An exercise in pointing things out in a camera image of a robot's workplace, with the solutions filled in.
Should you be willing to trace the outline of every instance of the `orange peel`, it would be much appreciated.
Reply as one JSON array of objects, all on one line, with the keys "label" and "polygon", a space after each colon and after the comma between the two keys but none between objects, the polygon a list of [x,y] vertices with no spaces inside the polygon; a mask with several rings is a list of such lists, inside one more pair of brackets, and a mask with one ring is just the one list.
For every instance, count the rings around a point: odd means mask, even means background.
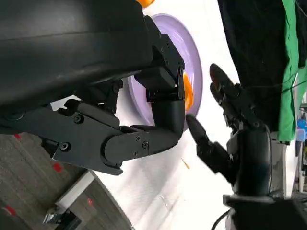
[{"label": "orange peel", "polygon": [[188,75],[183,73],[183,85],[184,85],[184,93],[185,93],[185,110],[188,111],[194,102],[194,94],[191,83],[189,81]]},{"label": "orange peel", "polygon": [[149,6],[154,2],[154,0],[137,0],[137,1],[139,2],[139,4],[142,5],[143,8],[146,8],[147,6]]}]

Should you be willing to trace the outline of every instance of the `black robotic arm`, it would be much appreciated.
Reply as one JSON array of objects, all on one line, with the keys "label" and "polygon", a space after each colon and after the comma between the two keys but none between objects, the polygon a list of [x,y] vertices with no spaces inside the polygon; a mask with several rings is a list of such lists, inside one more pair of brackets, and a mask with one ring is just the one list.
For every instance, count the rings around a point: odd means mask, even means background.
[{"label": "black robotic arm", "polygon": [[[184,61],[135,0],[1,1],[0,132],[28,132],[58,161],[113,175],[178,143]],[[121,78],[146,88],[155,126],[120,126]],[[67,109],[49,104],[69,95]]]}]

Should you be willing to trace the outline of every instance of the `white tabletop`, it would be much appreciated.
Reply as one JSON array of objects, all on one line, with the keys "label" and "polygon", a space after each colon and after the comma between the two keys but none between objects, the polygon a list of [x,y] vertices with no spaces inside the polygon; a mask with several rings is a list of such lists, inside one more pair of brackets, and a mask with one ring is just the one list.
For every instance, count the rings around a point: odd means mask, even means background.
[{"label": "white tabletop", "polygon": [[[218,64],[238,82],[226,43],[217,1],[156,0],[145,14],[167,13],[189,30],[203,70],[203,95],[197,118],[211,140],[224,147],[230,138],[223,111],[210,93],[209,66]],[[120,92],[116,116],[122,125],[143,124],[130,98],[127,81]],[[214,175],[196,156],[196,145],[186,131],[172,149],[124,162],[120,176],[95,172],[126,213],[136,230],[210,229],[227,210],[222,195],[232,194],[221,175]],[[225,229],[224,221],[217,229]]]}]

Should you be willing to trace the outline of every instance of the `purple plate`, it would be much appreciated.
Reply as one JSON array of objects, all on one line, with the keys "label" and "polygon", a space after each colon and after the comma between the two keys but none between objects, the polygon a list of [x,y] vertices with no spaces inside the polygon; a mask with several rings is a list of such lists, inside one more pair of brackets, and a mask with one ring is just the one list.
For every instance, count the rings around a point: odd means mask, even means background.
[{"label": "purple plate", "polygon": [[[201,104],[202,94],[202,70],[201,60],[193,41],[185,26],[173,16],[167,14],[157,14],[152,17],[162,34],[168,34],[178,52],[185,62],[185,70],[193,88],[194,103],[186,114],[196,116]],[[146,90],[139,84],[133,76],[128,78],[128,85],[132,100],[147,124],[154,125],[153,113],[150,104],[146,101]]]}]

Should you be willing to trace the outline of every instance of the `black cable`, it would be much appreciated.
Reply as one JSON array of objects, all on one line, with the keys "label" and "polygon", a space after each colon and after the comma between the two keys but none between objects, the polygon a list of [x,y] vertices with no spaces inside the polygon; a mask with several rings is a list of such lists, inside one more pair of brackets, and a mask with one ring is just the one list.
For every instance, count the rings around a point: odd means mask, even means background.
[{"label": "black cable", "polygon": [[302,9],[302,7],[298,4],[298,1],[297,1],[297,0],[295,0],[295,3],[297,4],[297,7],[300,9],[300,11],[303,13],[303,15],[304,15],[305,17],[307,17],[307,14],[304,12],[304,10]]},{"label": "black cable", "polygon": [[274,88],[274,87],[277,87],[277,86],[280,86],[280,85],[283,85],[285,84],[286,82],[288,82],[289,80],[291,80],[293,78],[293,76],[296,76],[297,73],[294,73],[291,75],[291,77],[289,77],[288,80],[285,80],[284,82],[280,83],[280,84],[275,84],[275,85],[263,85],[263,86],[249,86],[249,87],[246,87],[244,89],[254,89],[254,88]]},{"label": "black cable", "polygon": [[229,211],[230,211],[230,209],[227,210],[226,212],[224,212],[224,213],[215,221],[215,223],[212,225],[211,230],[215,230],[215,229],[216,229],[216,226],[221,222],[221,220],[222,220],[225,216],[228,215]]},{"label": "black cable", "polygon": [[304,81],[302,81],[301,83],[298,83],[297,85],[294,85],[294,86],[292,86],[292,87],[290,87],[290,88],[288,88],[288,89],[285,89],[285,90],[283,90],[281,93],[284,93],[284,92],[286,92],[286,91],[288,91],[288,90],[291,90],[291,89],[293,89],[293,88],[295,88],[295,87],[297,87],[297,86],[299,86],[299,85],[301,85],[301,84],[304,84],[305,82],[307,82],[307,80],[304,80]]}]

